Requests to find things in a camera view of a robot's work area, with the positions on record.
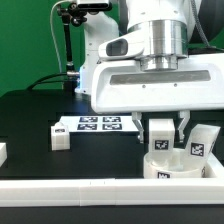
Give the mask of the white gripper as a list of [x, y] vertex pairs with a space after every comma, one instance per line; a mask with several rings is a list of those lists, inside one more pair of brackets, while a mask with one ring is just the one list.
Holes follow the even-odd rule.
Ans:
[[133, 112], [141, 143], [141, 112], [180, 111], [177, 130], [183, 142], [189, 110], [224, 108], [224, 53], [191, 55], [173, 71], [143, 72], [135, 60], [101, 63], [93, 76], [91, 106], [97, 113]]

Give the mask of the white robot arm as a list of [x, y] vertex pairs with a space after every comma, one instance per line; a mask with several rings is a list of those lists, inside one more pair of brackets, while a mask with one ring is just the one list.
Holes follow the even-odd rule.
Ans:
[[141, 115], [224, 108], [224, 53], [188, 54], [198, 24], [196, 0], [126, 0], [127, 33], [120, 37], [97, 20], [103, 40], [81, 67], [80, 90], [97, 113], [130, 113], [144, 136]]

